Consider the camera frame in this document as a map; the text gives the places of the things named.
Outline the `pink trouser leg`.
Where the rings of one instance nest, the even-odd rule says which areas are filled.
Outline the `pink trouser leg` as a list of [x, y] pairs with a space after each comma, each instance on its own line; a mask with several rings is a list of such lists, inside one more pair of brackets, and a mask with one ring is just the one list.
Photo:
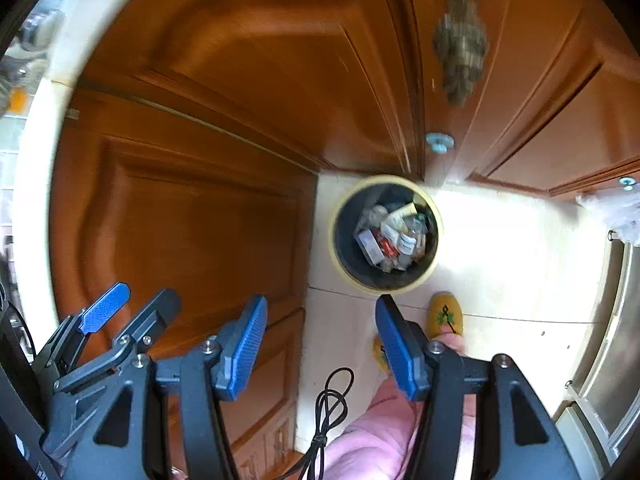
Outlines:
[[[435, 339], [465, 355], [462, 336], [442, 333]], [[323, 479], [401, 479], [416, 440], [421, 411], [421, 404], [410, 402], [393, 377], [384, 380], [367, 411], [326, 448]], [[467, 394], [455, 479], [471, 478], [475, 419], [476, 397]]]

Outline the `round trash bin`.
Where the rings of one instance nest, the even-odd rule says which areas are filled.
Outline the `round trash bin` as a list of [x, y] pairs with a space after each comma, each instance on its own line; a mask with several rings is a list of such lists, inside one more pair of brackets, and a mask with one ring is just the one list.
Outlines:
[[362, 180], [338, 202], [329, 253], [346, 281], [371, 294], [408, 292], [436, 268], [442, 219], [434, 200], [394, 176]]

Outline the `wooden cabinet door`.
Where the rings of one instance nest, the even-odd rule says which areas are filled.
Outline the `wooden cabinet door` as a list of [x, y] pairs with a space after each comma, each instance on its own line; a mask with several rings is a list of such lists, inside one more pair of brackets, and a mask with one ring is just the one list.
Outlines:
[[436, 268], [398, 296], [402, 313], [424, 322], [452, 292], [469, 352], [512, 354], [549, 411], [605, 329], [613, 253], [575, 198], [639, 169], [638, 6], [476, 4], [488, 50], [462, 107], [434, 48], [447, 0], [127, 0], [80, 72], [52, 174], [56, 313], [130, 286], [94, 358], [175, 289], [163, 359], [266, 296], [252, 381], [224, 409], [244, 479], [308, 443], [331, 370], [356, 370], [354, 415], [381, 380], [378, 294], [329, 253], [336, 206], [365, 176], [425, 185], [442, 218]]

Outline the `yellow slipper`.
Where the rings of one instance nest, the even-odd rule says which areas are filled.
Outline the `yellow slipper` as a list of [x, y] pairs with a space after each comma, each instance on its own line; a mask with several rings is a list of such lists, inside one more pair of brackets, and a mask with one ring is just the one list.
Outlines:
[[436, 292], [427, 308], [426, 336], [463, 335], [463, 314], [460, 304], [451, 292]]

